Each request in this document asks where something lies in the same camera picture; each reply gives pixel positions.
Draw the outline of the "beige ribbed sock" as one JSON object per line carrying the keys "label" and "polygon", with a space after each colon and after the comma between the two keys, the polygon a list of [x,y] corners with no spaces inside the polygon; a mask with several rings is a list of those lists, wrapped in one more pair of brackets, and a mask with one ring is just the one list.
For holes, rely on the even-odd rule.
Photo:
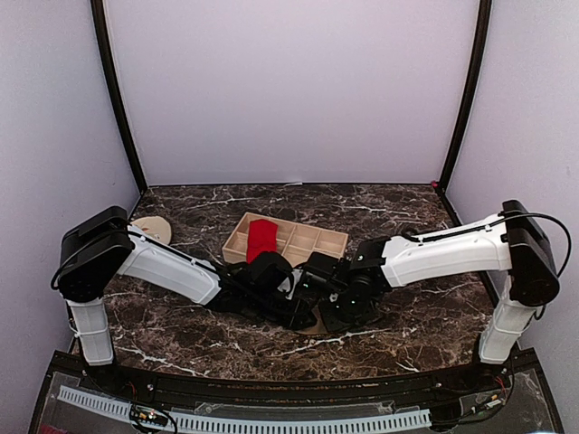
{"label": "beige ribbed sock", "polygon": [[296,330],[295,333],[298,335],[336,335],[344,331],[343,327],[339,327],[336,330],[327,329],[323,323],[317,323],[313,326]]}

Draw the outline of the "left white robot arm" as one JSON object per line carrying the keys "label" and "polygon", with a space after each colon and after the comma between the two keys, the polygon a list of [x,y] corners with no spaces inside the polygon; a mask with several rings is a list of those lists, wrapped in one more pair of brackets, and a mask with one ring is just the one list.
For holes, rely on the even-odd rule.
{"label": "left white robot arm", "polygon": [[130,224],[123,208],[111,206],[64,234],[51,280],[70,309],[92,379],[108,394],[128,386],[127,373],[114,364],[103,302],[116,275],[139,278],[210,310],[255,313],[289,330],[317,322],[311,304],[295,293],[301,270],[279,253],[233,265],[197,259],[155,240]]}

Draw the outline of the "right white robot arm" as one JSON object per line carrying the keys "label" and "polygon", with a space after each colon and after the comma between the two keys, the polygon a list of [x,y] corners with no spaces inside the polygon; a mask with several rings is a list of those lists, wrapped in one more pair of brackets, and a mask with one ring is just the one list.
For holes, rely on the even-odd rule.
{"label": "right white robot arm", "polygon": [[325,328],[334,333],[362,325],[374,302],[393,288],[462,273],[505,271],[505,287],[479,339],[479,358],[461,374],[468,391],[483,391],[534,313],[560,291],[561,269],[537,224],[541,217],[510,200],[501,212],[471,224],[362,242],[346,265],[345,285],[318,306]]}

